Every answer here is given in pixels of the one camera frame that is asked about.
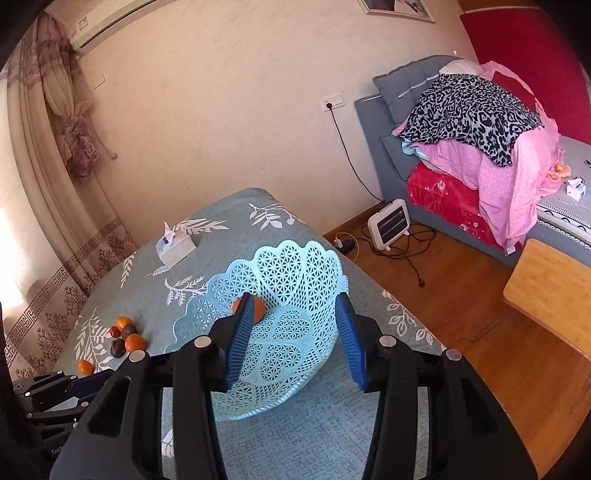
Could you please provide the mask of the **small red tomato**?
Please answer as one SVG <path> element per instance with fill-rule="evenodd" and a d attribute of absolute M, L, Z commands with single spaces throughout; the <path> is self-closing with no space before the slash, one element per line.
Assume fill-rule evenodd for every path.
<path fill-rule="evenodd" d="M 109 333 L 112 338 L 119 338 L 121 336 L 121 330 L 115 325 L 110 327 Z"/>

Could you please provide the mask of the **large orange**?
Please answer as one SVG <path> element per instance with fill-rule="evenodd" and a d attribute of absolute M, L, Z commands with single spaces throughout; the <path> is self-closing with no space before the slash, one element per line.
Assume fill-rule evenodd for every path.
<path fill-rule="evenodd" d="M 256 325 L 260 321 L 263 320 L 264 315 L 266 315 L 266 305 L 264 305 L 263 299 L 257 296 L 253 296 L 254 299 L 254 319 L 253 323 Z M 231 312 L 235 313 L 238 310 L 238 306 L 242 299 L 238 298 L 235 299 L 235 302 L 232 303 Z"/>

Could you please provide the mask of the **beige patterned curtain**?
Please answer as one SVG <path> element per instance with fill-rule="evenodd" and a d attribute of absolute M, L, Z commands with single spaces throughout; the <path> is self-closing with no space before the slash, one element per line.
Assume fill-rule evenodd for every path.
<path fill-rule="evenodd" d="M 1 72 L 1 307 L 10 375 L 48 373 L 134 242 L 95 177 L 111 157 L 62 26 L 41 13 Z"/>

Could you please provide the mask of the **white electric heater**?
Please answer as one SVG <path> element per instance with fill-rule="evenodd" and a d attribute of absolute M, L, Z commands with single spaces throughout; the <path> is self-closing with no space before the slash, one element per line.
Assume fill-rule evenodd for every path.
<path fill-rule="evenodd" d="M 410 226 L 407 204 L 403 199 L 394 200 L 368 220 L 370 238 L 380 251 L 389 251 L 400 237 L 410 235 Z"/>

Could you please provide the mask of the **grey upholstered bed headboard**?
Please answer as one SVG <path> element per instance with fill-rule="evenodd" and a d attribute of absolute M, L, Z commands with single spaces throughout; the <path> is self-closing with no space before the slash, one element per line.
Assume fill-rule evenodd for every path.
<path fill-rule="evenodd" d="M 438 214 L 412 204 L 407 194 L 407 177 L 420 161 L 416 156 L 408 156 L 402 152 L 398 137 L 390 141 L 394 153 L 392 159 L 382 140 L 383 137 L 391 136 L 394 130 L 394 121 L 388 106 L 381 96 L 373 95 L 356 100 L 355 108 L 373 158 L 382 196 L 387 204 L 402 199 L 407 204 L 410 218 L 415 222 L 432 227 L 478 249 L 511 268 L 516 265 L 519 253 L 506 256 L 501 249 L 483 243 L 460 227 L 448 223 Z"/>

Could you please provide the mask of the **dark brown fruit upper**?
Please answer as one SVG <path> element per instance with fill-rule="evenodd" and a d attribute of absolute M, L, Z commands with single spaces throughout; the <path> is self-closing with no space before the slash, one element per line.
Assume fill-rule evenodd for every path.
<path fill-rule="evenodd" d="M 125 341 L 129 335 L 136 334 L 137 329 L 134 324 L 127 324 L 121 331 L 121 339 Z"/>

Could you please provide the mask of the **dark brown fruit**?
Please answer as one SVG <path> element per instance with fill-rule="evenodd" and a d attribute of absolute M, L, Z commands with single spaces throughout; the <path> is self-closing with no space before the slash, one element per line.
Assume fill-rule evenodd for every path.
<path fill-rule="evenodd" d="M 110 345 L 110 355 L 113 358 L 121 358 L 126 353 L 125 341 L 121 338 L 116 338 L 111 341 Z"/>
<path fill-rule="evenodd" d="M 137 329 L 134 324 L 127 324 L 121 331 L 121 339 L 125 341 L 129 335 L 136 334 Z"/>

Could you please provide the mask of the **small orange fruit left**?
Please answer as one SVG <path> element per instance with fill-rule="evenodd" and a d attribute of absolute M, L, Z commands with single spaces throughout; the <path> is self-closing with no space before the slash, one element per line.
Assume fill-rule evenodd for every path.
<path fill-rule="evenodd" d="M 87 377 L 94 373 L 95 367 L 90 361 L 82 359 L 77 362 L 77 370 L 80 375 Z"/>

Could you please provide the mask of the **white wall socket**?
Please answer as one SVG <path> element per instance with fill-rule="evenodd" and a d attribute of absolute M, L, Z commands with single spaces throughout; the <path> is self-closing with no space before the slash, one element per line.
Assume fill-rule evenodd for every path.
<path fill-rule="evenodd" d="M 325 97 L 321 100 L 321 107 L 324 112 L 329 112 L 344 107 L 345 105 L 346 101 L 341 93 Z"/>

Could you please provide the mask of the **pink blanket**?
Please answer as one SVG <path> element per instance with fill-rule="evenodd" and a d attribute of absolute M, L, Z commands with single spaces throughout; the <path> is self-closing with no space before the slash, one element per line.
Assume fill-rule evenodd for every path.
<path fill-rule="evenodd" d="M 556 121 L 550 118 L 531 88 L 507 67 L 490 61 L 481 65 L 476 75 L 492 81 L 518 97 L 538 113 L 543 125 L 518 138 L 512 150 L 513 163 L 496 166 L 475 147 L 456 140 L 442 140 L 433 145 L 408 143 L 398 134 L 408 117 L 393 134 L 407 154 L 415 153 L 435 169 L 460 180 L 478 191 L 479 212 L 488 223 L 496 242 L 507 254 L 525 243 L 537 222 L 537 204 L 543 197 L 557 192 L 566 170 L 564 151 L 559 145 Z"/>

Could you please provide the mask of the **light blue plastic basket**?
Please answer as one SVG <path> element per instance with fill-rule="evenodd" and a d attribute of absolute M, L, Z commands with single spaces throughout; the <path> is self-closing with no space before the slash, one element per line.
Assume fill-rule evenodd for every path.
<path fill-rule="evenodd" d="M 263 246 L 204 286 L 192 277 L 170 286 L 167 301 L 184 305 L 185 313 L 166 349 L 207 334 L 243 293 L 262 298 L 266 315 L 252 328 L 238 381 L 212 396 L 218 421 L 245 419 L 286 402 L 325 364 L 338 338 L 335 298 L 348 290 L 339 256 L 321 243 Z"/>

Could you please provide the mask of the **framed wall picture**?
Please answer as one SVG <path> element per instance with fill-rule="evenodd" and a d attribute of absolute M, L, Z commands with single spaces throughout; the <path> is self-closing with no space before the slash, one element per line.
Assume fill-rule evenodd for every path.
<path fill-rule="evenodd" d="M 358 0 L 368 15 L 389 15 L 434 23 L 435 19 L 421 0 Z"/>

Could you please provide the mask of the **white air conditioner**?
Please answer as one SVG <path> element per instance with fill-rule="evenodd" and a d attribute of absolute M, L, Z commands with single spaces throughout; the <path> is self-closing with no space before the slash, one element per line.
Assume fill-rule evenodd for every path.
<path fill-rule="evenodd" d="M 133 21 L 151 13 L 170 1 L 102 1 L 76 20 L 69 31 L 74 51 L 84 53 Z"/>

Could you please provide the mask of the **oval orange kumquat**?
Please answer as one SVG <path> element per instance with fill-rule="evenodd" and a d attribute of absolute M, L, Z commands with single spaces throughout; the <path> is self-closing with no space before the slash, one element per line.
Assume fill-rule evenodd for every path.
<path fill-rule="evenodd" d="M 120 331 L 123 331 L 127 325 L 133 325 L 133 324 L 134 324 L 133 320 L 129 317 L 126 317 L 126 316 L 118 317 L 116 320 L 116 323 L 115 323 L 115 325 L 117 326 L 117 328 Z"/>

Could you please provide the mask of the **leopard print cloth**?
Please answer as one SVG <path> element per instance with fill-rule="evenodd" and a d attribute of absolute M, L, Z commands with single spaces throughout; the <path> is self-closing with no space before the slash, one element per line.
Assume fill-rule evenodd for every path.
<path fill-rule="evenodd" d="M 498 167 L 513 163 L 520 135 L 543 125 L 518 97 L 476 75 L 439 77 L 420 96 L 398 134 L 408 143 L 456 140 L 484 153 Z"/>

